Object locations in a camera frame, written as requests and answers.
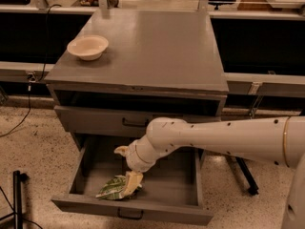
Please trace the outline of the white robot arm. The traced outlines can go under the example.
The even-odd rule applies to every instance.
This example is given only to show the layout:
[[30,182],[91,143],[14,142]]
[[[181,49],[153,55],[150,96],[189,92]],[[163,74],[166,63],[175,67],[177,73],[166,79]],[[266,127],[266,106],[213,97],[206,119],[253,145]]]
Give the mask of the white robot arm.
[[305,229],[305,117],[284,116],[189,123],[159,117],[146,133],[114,151],[130,168],[122,194],[131,195],[156,161],[181,147],[194,147],[250,160],[272,162],[295,170],[281,229]]

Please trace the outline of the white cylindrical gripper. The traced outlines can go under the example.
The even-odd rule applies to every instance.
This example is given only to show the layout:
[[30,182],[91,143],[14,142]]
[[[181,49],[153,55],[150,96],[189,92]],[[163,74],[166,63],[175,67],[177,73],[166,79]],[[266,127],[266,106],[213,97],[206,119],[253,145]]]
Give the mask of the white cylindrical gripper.
[[140,185],[143,179],[142,173],[153,167],[158,160],[158,153],[146,136],[135,140],[129,146],[116,147],[113,152],[125,156],[128,167],[132,170],[126,173],[126,182],[121,192],[125,198],[131,196]]

